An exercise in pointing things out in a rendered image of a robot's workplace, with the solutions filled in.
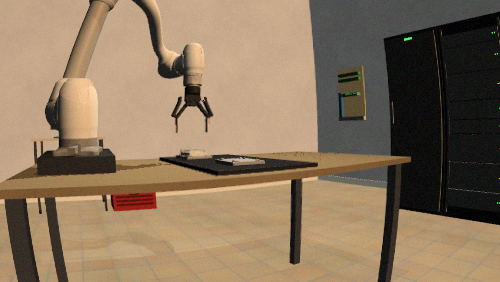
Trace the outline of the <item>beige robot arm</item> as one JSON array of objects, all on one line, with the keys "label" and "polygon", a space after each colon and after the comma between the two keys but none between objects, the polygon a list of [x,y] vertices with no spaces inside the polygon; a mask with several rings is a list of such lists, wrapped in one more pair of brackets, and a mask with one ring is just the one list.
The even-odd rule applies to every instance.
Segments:
[{"label": "beige robot arm", "polygon": [[[47,122],[59,131],[59,148],[52,152],[52,156],[97,156],[103,151],[97,142],[97,92],[93,82],[85,76],[108,12],[117,1],[89,0],[90,6],[63,78],[55,83],[45,108]],[[180,56],[168,51],[163,45],[161,17],[155,0],[132,1],[147,16],[152,46],[159,60],[159,75],[167,79],[183,75],[183,86],[202,86],[202,46],[187,44]]]}]

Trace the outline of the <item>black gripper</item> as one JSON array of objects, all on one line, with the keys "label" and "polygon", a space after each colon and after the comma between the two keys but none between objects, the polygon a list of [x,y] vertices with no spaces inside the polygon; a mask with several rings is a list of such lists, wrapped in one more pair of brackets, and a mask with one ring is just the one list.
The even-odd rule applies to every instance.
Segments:
[{"label": "black gripper", "polygon": [[[194,95],[189,95],[189,94],[194,94]],[[186,109],[186,107],[195,107],[197,106],[199,110],[203,113],[203,115],[206,117],[205,118],[205,132],[209,132],[209,124],[210,124],[210,117],[213,116],[213,113],[211,111],[211,108],[207,102],[207,97],[201,98],[201,87],[199,86],[188,86],[185,87],[185,96],[178,97],[178,102],[173,110],[172,117],[175,118],[175,125],[176,125],[176,133],[179,133],[179,116],[183,113],[183,111]],[[197,99],[196,99],[197,98]],[[180,111],[177,113],[179,106],[182,101],[185,101],[185,104],[183,107],[180,109]],[[203,108],[201,105],[200,101],[202,100],[207,112],[211,115],[209,115],[206,110]],[[198,106],[199,105],[199,106]],[[177,113],[177,114],[176,114]]]}]

